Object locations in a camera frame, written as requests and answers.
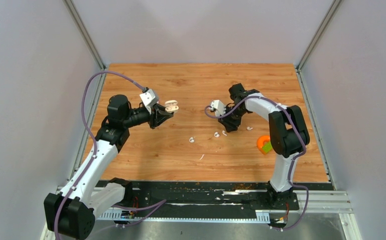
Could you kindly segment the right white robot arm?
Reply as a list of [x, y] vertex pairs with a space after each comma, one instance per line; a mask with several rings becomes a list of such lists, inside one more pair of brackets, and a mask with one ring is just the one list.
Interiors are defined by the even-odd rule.
[[265, 97], [256, 89], [245, 90], [243, 85], [234, 84], [230, 89], [232, 105], [213, 100], [207, 107], [226, 132], [238, 130], [245, 114], [256, 113], [269, 123], [269, 140], [276, 152], [273, 176], [269, 183], [273, 189], [266, 195], [267, 204], [274, 209], [286, 203], [285, 191], [292, 187], [292, 174], [296, 159], [304, 155], [310, 142], [309, 132], [297, 105], [285, 106]]

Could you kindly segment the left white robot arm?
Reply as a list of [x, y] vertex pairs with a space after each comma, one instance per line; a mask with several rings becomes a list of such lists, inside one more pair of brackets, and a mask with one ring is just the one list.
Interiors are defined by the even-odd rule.
[[130, 136], [129, 129], [147, 123], [151, 129], [172, 118], [178, 111], [178, 102], [168, 100], [159, 104], [150, 92], [140, 94], [141, 103], [133, 108], [125, 95], [109, 99], [107, 116], [93, 146], [79, 170], [60, 190], [50, 193], [44, 200], [48, 230], [56, 239], [62, 235], [85, 240], [92, 232], [96, 219], [112, 206], [129, 206], [134, 200], [131, 181], [113, 178], [98, 193], [96, 184], [111, 161], [118, 155]]

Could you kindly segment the white gold earbud case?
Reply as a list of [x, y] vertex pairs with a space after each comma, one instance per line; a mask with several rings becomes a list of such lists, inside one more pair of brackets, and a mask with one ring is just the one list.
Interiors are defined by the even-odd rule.
[[165, 102], [165, 111], [168, 113], [176, 113], [179, 110], [178, 102], [176, 100], [168, 100]]

